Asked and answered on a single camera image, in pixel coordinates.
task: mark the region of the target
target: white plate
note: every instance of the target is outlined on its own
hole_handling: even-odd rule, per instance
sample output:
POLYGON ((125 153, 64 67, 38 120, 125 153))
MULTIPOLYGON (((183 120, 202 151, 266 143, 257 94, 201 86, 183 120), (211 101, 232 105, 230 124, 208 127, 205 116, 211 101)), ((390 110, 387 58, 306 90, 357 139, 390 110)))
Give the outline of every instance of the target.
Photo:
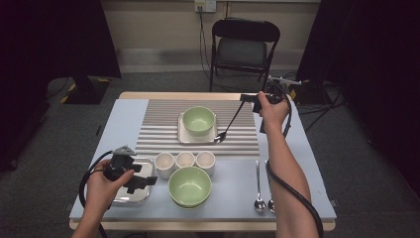
POLYGON ((188 130, 182 123, 183 113, 178 117, 178 140, 184 144, 208 144, 213 143, 214 138, 217 136, 217 118, 210 129, 210 132, 204 136, 193 136, 188 133, 188 130))
MULTIPOLYGON (((142 165, 142 169, 138 173, 134 173, 138 177, 150 177, 154 172, 154 163, 150 159, 133 157, 133 165, 142 165)), ((136 189, 133 194, 127 193, 126 187, 121 187, 114 201, 116 202, 140 202, 144 200, 150 191, 150 186, 146 186, 145 189, 136 189)))

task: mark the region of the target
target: electrical outlet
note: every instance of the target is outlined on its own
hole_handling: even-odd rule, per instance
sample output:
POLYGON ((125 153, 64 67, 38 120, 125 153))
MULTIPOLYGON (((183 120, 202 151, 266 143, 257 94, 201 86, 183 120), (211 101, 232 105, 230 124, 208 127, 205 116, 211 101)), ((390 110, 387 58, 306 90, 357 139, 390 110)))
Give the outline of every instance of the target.
POLYGON ((201 12, 206 12, 206 0, 194 0, 194 12, 200 12, 199 7, 201 12))
POLYGON ((216 12, 216 0, 206 0, 206 12, 216 12))

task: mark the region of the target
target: green bowl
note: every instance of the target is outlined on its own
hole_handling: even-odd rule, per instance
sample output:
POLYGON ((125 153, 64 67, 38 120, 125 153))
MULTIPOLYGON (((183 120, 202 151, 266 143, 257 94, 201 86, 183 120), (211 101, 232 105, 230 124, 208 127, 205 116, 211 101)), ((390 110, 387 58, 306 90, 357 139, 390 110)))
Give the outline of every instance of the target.
POLYGON ((215 122, 215 114, 202 106, 191 107, 182 116, 184 127, 194 136, 207 135, 215 122))
POLYGON ((192 208, 203 203, 210 195, 211 179, 197 167, 181 168, 168 182, 172 200, 181 207, 192 208))

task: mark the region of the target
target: tableware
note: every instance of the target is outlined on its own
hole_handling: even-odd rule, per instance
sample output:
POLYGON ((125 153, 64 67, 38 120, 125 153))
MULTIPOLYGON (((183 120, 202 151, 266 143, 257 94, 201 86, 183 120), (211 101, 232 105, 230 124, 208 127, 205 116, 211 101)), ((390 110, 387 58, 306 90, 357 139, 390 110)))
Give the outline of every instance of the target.
POLYGON ((195 165, 195 156, 191 152, 181 152, 176 156, 175 164, 177 169, 193 167, 195 165))
POLYGON ((217 118, 213 127, 206 135, 191 135, 182 123, 183 112, 178 117, 178 141, 182 144, 210 144, 217 135, 217 118))
MULTIPOLYGON (((142 169, 135 176, 147 178, 153 175, 154 163, 150 159, 133 157, 133 165, 141 165, 142 169)), ((145 189, 136 189, 133 194, 127 193, 126 187, 121 187, 117 191, 114 202, 141 202, 149 196, 150 187, 146 186, 145 189)))
POLYGON ((275 212, 275 207, 274 207, 274 201, 272 200, 272 194, 271 194, 271 179, 269 177, 268 172, 266 173, 266 178, 268 180, 268 189, 269 189, 269 196, 271 197, 267 203, 268 209, 272 212, 275 212))
POLYGON ((241 102, 241 105, 239 106, 238 111, 235 113, 234 118, 232 118, 232 121, 231 121, 231 123, 229 123, 229 126, 226 128, 226 130, 224 132, 220 133, 219 135, 217 135, 213 139, 214 143, 219 144, 219 143, 222 143, 226 139, 226 134, 228 133, 228 129, 229 129, 229 127, 231 127, 232 122, 235 121, 235 118, 238 116, 238 113, 241 111, 241 108, 242 108, 242 106, 244 106, 244 103, 245 103, 245 101, 241 102))
POLYGON ((260 188, 260 161, 256 161, 257 163, 257 188, 258 188, 258 198, 256 202, 254 202, 254 207, 257 211, 264 211, 266 208, 265 202, 262 200, 261 188, 260 188))
POLYGON ((212 176, 216 166, 216 157, 209 151, 203 151, 198 153, 195 163, 197 164, 197 167, 205 171, 207 175, 212 176))
POLYGON ((185 208, 203 203, 210 195, 211 186, 210 177, 197 167, 177 170, 168 182, 170 197, 176 204, 185 208))
POLYGON ((202 106, 187 109, 182 117, 182 124, 194 136, 207 135, 215 121, 215 114, 207 107, 202 106))
POLYGON ((155 158, 155 167, 161 179, 169 179, 176 171, 175 158, 171 153, 160 153, 155 158))

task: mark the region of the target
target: person's right hand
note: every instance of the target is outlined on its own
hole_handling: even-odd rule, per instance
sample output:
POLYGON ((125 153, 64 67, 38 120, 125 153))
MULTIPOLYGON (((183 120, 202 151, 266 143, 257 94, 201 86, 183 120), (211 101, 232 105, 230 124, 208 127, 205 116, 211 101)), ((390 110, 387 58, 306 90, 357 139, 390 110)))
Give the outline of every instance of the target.
POLYGON ((263 92, 259 92, 259 101, 262 105, 260 115, 264 121, 264 130, 269 131, 280 131, 282 124, 288 113, 288 105, 284 100, 277 104, 270 104, 265 97, 263 92))

